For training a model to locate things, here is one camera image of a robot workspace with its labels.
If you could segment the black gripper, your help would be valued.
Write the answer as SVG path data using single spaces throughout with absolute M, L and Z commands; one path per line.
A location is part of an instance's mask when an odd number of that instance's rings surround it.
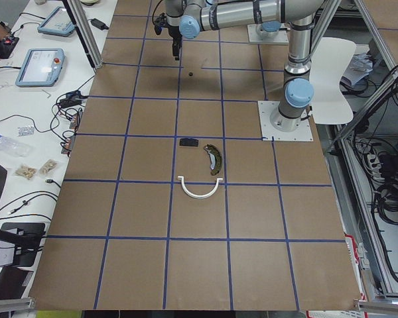
M 182 35 L 178 26 L 168 26 L 168 33 L 172 37 L 172 56 L 176 61 L 180 60 L 180 49 L 182 48 Z

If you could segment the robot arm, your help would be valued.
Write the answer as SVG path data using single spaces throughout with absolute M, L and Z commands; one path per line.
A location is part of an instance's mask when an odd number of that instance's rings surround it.
M 290 26 L 284 65 L 284 97 L 270 115 L 278 131 L 293 132 L 313 96 L 309 82 L 314 16 L 322 1 L 167 1 L 170 26 L 194 39 L 201 32 L 278 22 Z
M 205 30 L 219 30 L 215 1 L 165 1 L 166 27 L 172 37 L 172 55 L 180 60 L 182 39 L 194 39 Z

